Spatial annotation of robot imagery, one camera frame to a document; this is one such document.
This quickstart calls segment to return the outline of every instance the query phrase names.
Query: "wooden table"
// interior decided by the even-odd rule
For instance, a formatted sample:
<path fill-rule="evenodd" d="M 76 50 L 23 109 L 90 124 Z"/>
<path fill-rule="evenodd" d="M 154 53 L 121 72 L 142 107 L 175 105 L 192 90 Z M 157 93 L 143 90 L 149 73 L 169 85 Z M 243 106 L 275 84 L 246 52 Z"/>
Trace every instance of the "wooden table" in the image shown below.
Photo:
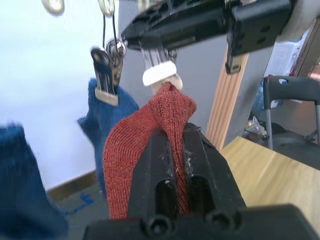
<path fill-rule="evenodd" d="M 241 137 L 221 154 L 248 207 L 293 204 L 320 235 L 320 171 Z"/>

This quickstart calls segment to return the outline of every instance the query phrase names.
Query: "red knit sock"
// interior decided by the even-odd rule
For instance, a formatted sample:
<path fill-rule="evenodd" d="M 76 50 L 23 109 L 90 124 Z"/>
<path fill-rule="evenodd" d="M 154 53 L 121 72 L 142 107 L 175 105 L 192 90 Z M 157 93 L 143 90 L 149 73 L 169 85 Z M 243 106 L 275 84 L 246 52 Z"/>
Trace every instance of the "red knit sock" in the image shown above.
<path fill-rule="evenodd" d="M 153 130 L 159 127 L 166 132 L 172 148 L 179 211 L 186 213 L 189 210 L 182 136 L 195 110 L 196 103 L 167 82 L 147 105 L 121 120 L 111 130 L 103 153 L 103 172 L 111 219 L 126 217 L 134 168 Z"/>

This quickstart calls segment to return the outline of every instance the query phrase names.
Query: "baseboard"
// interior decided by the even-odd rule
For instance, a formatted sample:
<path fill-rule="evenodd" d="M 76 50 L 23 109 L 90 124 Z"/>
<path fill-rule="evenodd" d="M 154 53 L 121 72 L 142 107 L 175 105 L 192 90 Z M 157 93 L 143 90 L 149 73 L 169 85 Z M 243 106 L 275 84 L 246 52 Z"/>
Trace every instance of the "baseboard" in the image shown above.
<path fill-rule="evenodd" d="M 92 171 L 49 190 L 47 194 L 54 202 L 59 202 L 70 195 L 94 185 L 96 182 L 96 171 Z"/>

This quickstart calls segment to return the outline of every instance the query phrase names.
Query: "blue knit sock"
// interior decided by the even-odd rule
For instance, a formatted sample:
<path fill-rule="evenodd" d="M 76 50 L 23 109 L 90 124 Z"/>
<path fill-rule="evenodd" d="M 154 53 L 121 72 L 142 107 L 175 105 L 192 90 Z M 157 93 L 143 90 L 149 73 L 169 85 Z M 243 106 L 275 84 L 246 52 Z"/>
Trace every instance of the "blue knit sock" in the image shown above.
<path fill-rule="evenodd" d="M 103 149 L 111 129 L 123 118 L 126 118 L 139 110 L 134 99 L 121 87 L 118 87 L 118 106 L 112 106 L 96 98 L 95 88 L 97 80 L 89 82 L 88 105 L 89 111 L 86 117 L 78 120 L 83 132 L 87 135 L 94 147 L 96 177 L 100 184 L 103 196 L 106 196 L 106 185 L 103 170 Z"/>
<path fill-rule="evenodd" d="M 0 127 L 0 235 L 46 239 L 65 235 L 68 223 L 47 199 L 24 129 Z"/>

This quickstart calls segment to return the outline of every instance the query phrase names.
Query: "sock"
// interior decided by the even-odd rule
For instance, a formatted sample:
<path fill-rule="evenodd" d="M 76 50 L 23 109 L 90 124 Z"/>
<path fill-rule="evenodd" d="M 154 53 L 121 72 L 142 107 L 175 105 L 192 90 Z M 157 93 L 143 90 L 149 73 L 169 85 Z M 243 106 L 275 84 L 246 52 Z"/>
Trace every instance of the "sock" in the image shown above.
<path fill-rule="evenodd" d="M 103 149 L 111 129 L 123 118 L 139 110 L 134 99 L 121 87 L 117 87 L 119 104 L 112 106 L 96 98 L 97 80 L 91 79 L 88 87 L 89 111 L 85 117 L 78 119 L 84 134 L 94 147 L 96 177 L 106 196 L 106 184 L 103 171 Z"/>
<path fill-rule="evenodd" d="M 0 127 L 0 235 L 45 239 L 65 235 L 68 223 L 47 199 L 24 129 Z"/>
<path fill-rule="evenodd" d="M 111 219 L 127 215 L 132 174 L 154 129 L 167 134 L 177 178 L 179 212 L 188 212 L 188 192 L 183 163 L 182 137 L 196 103 L 167 82 L 147 105 L 121 120 L 104 146 L 103 171 Z"/>

